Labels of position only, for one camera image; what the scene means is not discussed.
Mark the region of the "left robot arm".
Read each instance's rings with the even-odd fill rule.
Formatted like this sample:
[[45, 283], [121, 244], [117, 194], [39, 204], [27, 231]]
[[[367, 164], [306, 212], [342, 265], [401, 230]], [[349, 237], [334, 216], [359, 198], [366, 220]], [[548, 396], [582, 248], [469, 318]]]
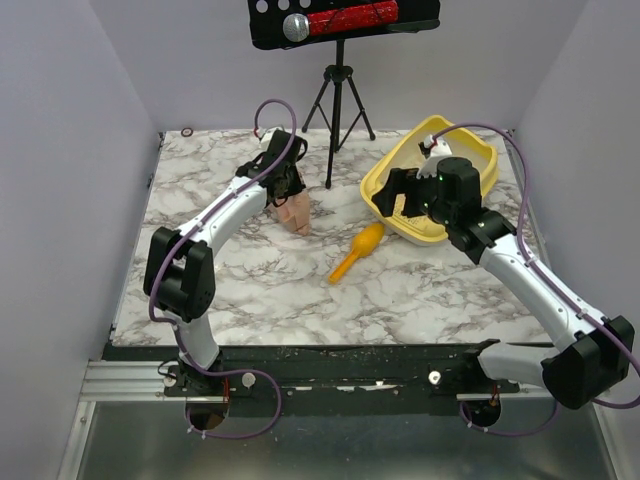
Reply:
[[305, 139], [274, 130], [266, 149], [239, 166], [201, 213], [176, 229], [160, 227], [151, 237], [143, 281], [148, 314], [171, 326], [179, 359], [189, 368], [187, 382], [201, 395], [214, 393], [222, 380], [215, 365], [220, 348], [208, 320], [215, 257], [246, 221], [304, 191], [297, 162], [307, 149]]

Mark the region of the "pink cat litter bag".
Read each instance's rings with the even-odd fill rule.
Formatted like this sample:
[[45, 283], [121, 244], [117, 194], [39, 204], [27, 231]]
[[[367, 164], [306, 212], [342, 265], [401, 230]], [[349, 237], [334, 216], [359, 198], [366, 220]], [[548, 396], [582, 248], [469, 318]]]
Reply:
[[269, 211], [289, 231], [306, 236], [311, 230], [311, 204], [306, 191], [289, 197], [278, 206], [271, 204]]

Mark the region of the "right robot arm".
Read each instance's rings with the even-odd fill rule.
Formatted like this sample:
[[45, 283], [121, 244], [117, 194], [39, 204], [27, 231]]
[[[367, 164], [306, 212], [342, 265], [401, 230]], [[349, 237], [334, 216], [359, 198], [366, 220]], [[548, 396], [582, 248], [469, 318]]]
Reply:
[[495, 380], [543, 387], [569, 409], [579, 409], [623, 380], [629, 370], [635, 331], [622, 316], [609, 319], [579, 300], [530, 255], [516, 228], [482, 204], [478, 170], [461, 157], [441, 159], [435, 173], [393, 168], [372, 202], [384, 217], [397, 196], [402, 214], [426, 216], [444, 226], [451, 244], [501, 281], [549, 335], [553, 346], [518, 346], [491, 341], [460, 367], [460, 379], [480, 392]]

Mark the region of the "yellow litter scoop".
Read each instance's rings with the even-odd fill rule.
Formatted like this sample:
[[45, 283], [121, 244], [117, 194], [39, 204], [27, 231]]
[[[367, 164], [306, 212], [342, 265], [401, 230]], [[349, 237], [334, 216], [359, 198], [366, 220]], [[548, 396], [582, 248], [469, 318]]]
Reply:
[[384, 233], [382, 223], [371, 224], [359, 232], [353, 238], [349, 254], [329, 275], [329, 283], [337, 284], [357, 260], [369, 256], [381, 242]]

